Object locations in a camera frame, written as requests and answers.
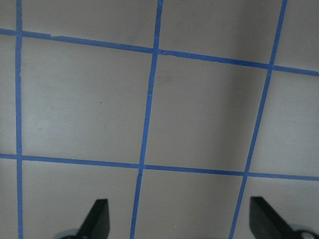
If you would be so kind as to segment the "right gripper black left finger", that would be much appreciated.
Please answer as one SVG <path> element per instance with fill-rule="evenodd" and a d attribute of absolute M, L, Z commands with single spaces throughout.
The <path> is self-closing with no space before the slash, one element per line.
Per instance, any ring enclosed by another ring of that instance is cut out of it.
<path fill-rule="evenodd" d="M 98 199 L 78 231 L 81 239 L 107 239 L 110 233 L 110 216 L 107 199 Z"/>

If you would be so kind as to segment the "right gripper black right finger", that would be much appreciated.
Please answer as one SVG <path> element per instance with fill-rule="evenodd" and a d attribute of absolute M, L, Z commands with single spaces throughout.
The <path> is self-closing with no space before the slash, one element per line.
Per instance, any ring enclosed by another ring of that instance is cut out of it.
<path fill-rule="evenodd" d="M 295 232 L 263 197 L 251 197 L 249 228 L 256 239 L 295 239 Z"/>

